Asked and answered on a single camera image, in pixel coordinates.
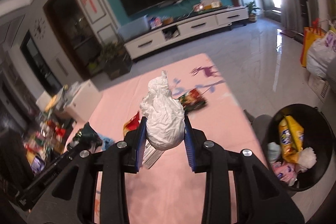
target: pink table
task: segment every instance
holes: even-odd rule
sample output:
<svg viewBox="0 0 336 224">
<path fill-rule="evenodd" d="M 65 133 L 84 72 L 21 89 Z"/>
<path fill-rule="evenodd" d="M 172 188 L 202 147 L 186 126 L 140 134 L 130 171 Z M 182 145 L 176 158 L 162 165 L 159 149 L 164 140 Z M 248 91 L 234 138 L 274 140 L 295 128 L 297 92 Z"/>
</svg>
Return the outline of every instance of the pink table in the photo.
<svg viewBox="0 0 336 224">
<path fill-rule="evenodd" d="M 153 70 L 103 91 L 89 122 L 92 128 L 115 141 L 123 139 L 123 124 L 139 110 L 148 82 L 166 70 L 175 98 L 198 87 L 207 106 L 189 114 L 193 128 L 224 149 L 240 152 L 249 148 L 265 163 L 257 138 L 236 98 L 206 54 Z M 69 140 L 83 125 L 78 124 Z M 131 224 L 201 223 L 205 174 L 194 174 L 188 165 L 184 143 L 165 151 L 150 168 L 126 174 L 127 206 Z M 236 196 L 230 174 L 232 223 L 236 222 Z M 99 222 L 99 195 L 95 222 Z"/>
</svg>

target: wall clock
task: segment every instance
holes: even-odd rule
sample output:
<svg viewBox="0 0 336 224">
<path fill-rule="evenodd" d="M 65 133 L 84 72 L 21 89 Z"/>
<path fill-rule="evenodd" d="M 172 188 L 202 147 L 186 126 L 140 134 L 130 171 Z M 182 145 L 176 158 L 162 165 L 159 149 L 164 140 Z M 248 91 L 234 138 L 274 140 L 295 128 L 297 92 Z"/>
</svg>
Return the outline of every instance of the wall clock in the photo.
<svg viewBox="0 0 336 224">
<path fill-rule="evenodd" d="M 45 34 L 45 20 L 42 18 L 35 20 L 34 37 L 42 39 Z"/>
</svg>

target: pink wrapper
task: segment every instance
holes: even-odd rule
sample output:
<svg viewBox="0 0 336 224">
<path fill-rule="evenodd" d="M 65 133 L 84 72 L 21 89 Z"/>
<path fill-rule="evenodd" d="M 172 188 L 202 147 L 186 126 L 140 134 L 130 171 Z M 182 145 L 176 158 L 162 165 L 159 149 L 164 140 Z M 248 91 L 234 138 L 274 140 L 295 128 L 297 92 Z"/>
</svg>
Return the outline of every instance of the pink wrapper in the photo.
<svg viewBox="0 0 336 224">
<path fill-rule="evenodd" d="M 295 172 L 295 164 L 284 161 L 275 162 L 272 165 L 274 173 L 277 175 L 278 179 L 286 182 L 289 186 L 292 186 L 296 181 L 297 173 Z"/>
</svg>

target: crumpled white tissue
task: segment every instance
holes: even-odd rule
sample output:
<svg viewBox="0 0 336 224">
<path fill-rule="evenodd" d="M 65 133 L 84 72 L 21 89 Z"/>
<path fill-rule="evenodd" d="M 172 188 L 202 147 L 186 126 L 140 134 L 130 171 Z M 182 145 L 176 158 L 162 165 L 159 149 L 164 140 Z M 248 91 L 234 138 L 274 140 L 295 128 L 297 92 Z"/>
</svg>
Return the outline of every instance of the crumpled white tissue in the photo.
<svg viewBox="0 0 336 224">
<path fill-rule="evenodd" d="M 178 146 L 184 139 L 184 110 L 169 90 L 167 72 L 148 83 L 148 94 L 140 103 L 147 118 L 147 139 L 157 150 Z"/>
<path fill-rule="evenodd" d="M 311 147 L 303 149 L 299 153 L 299 159 L 297 161 L 297 172 L 306 172 L 307 169 L 312 168 L 316 163 L 316 155 Z"/>
</svg>

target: trash can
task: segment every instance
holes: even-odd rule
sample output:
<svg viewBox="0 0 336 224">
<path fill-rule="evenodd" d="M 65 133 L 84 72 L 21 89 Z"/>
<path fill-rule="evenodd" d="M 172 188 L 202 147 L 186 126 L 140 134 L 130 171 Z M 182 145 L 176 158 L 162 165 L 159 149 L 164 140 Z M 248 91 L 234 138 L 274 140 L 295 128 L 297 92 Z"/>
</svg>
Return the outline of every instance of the trash can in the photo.
<svg viewBox="0 0 336 224">
<path fill-rule="evenodd" d="M 293 104 L 281 109 L 269 124 L 266 137 L 262 144 L 268 167 L 271 164 L 268 160 L 268 143 L 280 144 L 278 125 L 284 115 L 292 116 L 303 128 L 303 148 L 312 147 L 316 154 L 316 164 L 305 173 L 299 173 L 297 181 L 293 186 L 281 182 L 283 186 L 292 192 L 305 191 L 313 187 L 326 172 L 333 150 L 335 136 L 325 117 L 316 109 L 308 105 Z"/>
</svg>

